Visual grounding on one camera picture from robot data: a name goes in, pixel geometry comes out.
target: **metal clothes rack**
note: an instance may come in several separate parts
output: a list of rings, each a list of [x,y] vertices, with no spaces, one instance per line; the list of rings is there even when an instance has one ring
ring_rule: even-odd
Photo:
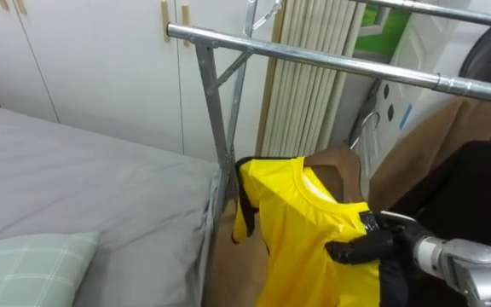
[[[203,274],[200,289],[205,284],[205,273],[208,272],[212,262],[215,234],[221,215],[229,200],[236,200],[238,195],[238,177],[234,168],[234,136],[236,122],[240,109],[241,94],[246,75],[246,63],[252,55],[266,55],[282,60],[295,61],[318,67],[335,69],[344,72],[366,75],[375,78],[387,79],[402,84],[410,84],[430,90],[468,96],[491,101],[491,84],[468,78],[445,76],[440,73],[419,72],[411,69],[393,67],[372,61],[357,60],[354,58],[330,55],[318,51],[286,46],[280,43],[266,42],[251,38],[254,30],[262,26],[280,9],[283,0],[275,0],[272,9],[260,20],[255,22],[257,0],[247,0],[247,11],[242,36],[216,32],[194,26],[181,26],[168,24],[167,33],[170,37],[190,41],[195,45],[200,75],[204,86],[205,100],[211,122],[211,131],[216,144],[217,158],[220,166],[220,177],[217,184],[212,214],[211,232],[208,236],[210,250],[208,256],[199,265]],[[464,20],[491,26],[491,14],[484,14],[463,9],[449,9],[425,3],[416,3],[409,0],[352,0],[360,3],[377,4],[392,8],[405,9],[421,14],[431,14],[456,20]],[[224,71],[217,76],[215,48],[226,48],[241,51],[241,55]],[[232,106],[225,129],[222,119],[221,97],[219,87],[224,84],[235,72],[234,92]]]

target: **plaid pillow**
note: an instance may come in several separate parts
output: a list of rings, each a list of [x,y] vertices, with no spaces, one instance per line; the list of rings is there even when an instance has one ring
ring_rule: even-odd
[[[84,233],[0,240],[0,306],[71,306],[99,239]]]

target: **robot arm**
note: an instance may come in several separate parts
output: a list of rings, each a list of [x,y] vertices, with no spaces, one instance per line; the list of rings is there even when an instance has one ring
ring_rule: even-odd
[[[491,306],[491,246],[428,236],[415,244],[413,261],[464,295],[470,307]]]
[[[491,246],[468,240],[441,240],[416,220],[392,212],[375,214],[380,229],[326,249],[342,264],[372,261],[398,251],[408,263],[443,279],[464,295],[470,307],[491,307]]]

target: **wooden hanger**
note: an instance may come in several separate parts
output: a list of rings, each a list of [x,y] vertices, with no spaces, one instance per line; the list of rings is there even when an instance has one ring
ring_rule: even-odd
[[[365,201],[361,195],[361,162],[346,146],[321,150],[304,158],[304,167],[311,167],[327,191],[337,202]]]

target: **cabinet handle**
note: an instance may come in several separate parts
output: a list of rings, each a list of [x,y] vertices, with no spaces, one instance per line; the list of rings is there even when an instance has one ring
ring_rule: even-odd
[[[188,10],[188,4],[184,4],[181,6],[181,14],[183,17],[183,25],[189,26],[191,15],[190,15],[190,12]],[[189,42],[187,39],[183,39],[183,46],[188,47],[188,46],[190,46],[190,44],[191,44],[191,42]]]
[[[24,0],[15,0],[15,1],[16,1],[16,6],[18,7],[18,11],[23,15],[27,15],[27,9],[26,9],[26,5],[24,4]]]
[[[168,31],[166,30],[168,24],[170,23],[170,13],[168,12],[168,1],[162,0],[160,2],[160,9],[162,11],[162,33],[164,34],[164,41],[169,42],[170,37],[168,36]]]
[[[1,8],[4,10],[9,10],[9,4],[7,3],[7,0],[0,0]]]

